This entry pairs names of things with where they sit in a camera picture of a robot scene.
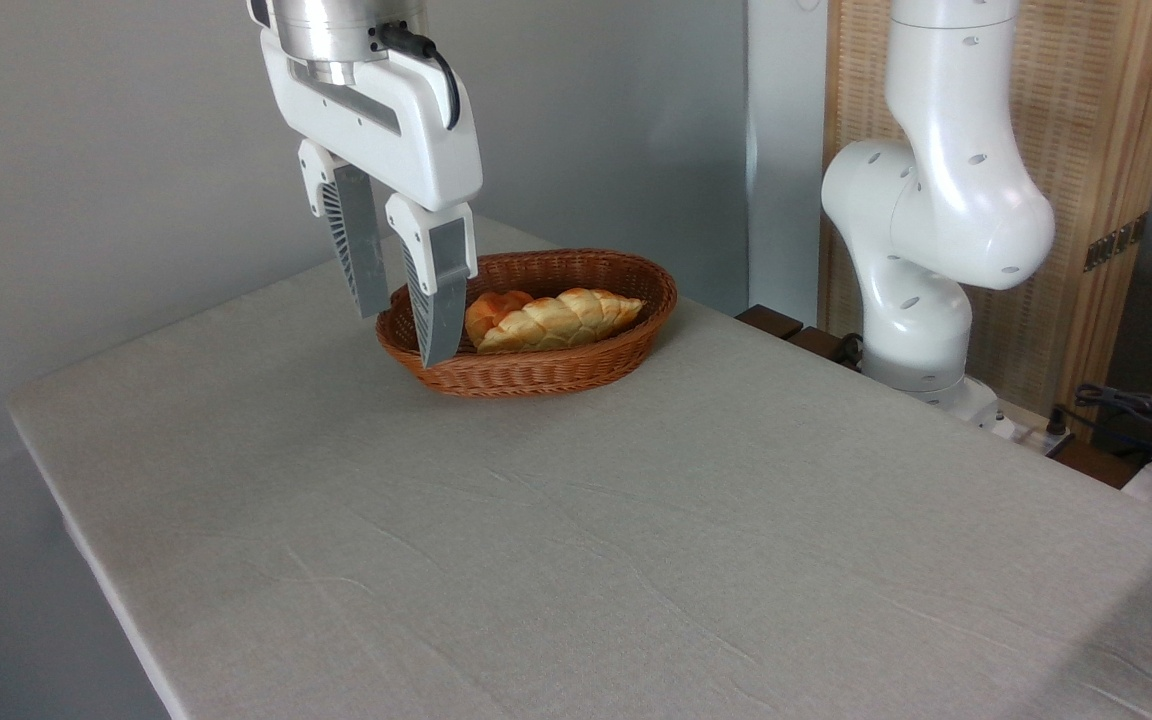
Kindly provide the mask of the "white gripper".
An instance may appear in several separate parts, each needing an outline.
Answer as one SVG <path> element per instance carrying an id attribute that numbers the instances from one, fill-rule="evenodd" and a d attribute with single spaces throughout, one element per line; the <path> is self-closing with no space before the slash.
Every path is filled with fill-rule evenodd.
<path id="1" fill-rule="evenodd" d="M 270 29 L 262 54 L 285 122 L 305 137 L 298 159 L 308 205 L 329 223 L 358 314 L 389 306 L 372 176 L 399 192 L 387 200 L 387 219 L 402 241 L 420 364 L 450 359 L 465 324 L 467 283 L 477 275 L 467 200 L 483 187 L 483 165 L 468 94 L 449 129 L 435 65 L 391 54 L 356 65 L 355 83 L 339 86 L 285 55 Z"/>

